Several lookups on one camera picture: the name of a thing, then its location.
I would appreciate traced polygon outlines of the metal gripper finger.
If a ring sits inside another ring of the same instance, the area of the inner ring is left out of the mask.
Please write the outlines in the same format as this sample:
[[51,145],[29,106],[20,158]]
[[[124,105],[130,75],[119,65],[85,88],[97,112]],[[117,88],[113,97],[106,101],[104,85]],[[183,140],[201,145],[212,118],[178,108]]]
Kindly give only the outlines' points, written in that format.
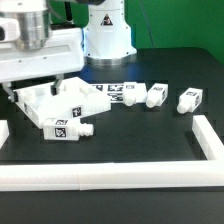
[[64,75],[63,74],[58,74],[58,75],[55,76],[55,81],[54,81],[54,83],[51,86],[51,94],[53,96],[58,94],[59,87],[60,87],[63,79],[64,79]]
[[12,90],[11,83],[5,82],[2,84],[3,90],[8,94],[9,100],[11,102],[16,101],[15,92]]

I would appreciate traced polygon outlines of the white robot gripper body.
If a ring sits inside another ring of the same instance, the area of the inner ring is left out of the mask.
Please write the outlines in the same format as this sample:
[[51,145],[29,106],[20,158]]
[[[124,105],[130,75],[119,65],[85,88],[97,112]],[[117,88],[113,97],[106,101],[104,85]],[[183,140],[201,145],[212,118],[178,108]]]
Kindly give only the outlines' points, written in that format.
[[84,66],[82,30],[53,30],[44,46],[37,50],[20,50],[21,36],[16,19],[0,17],[0,83],[45,77],[74,71]]

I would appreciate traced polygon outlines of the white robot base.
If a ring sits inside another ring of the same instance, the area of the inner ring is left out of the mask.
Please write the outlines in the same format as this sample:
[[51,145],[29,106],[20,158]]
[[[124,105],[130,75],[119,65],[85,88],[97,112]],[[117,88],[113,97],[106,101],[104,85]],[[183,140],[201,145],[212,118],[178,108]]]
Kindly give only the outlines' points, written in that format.
[[85,60],[98,66],[114,66],[131,61],[137,50],[125,21],[125,0],[105,0],[88,6],[89,21],[83,29]]

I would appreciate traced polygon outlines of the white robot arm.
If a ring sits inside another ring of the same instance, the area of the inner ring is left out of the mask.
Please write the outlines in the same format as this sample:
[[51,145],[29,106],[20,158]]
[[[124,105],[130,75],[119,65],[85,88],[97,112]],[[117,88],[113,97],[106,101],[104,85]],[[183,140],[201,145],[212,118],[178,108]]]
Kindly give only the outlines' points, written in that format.
[[54,76],[59,85],[84,66],[82,30],[53,29],[51,12],[50,0],[0,0],[0,85],[13,102],[12,82]]

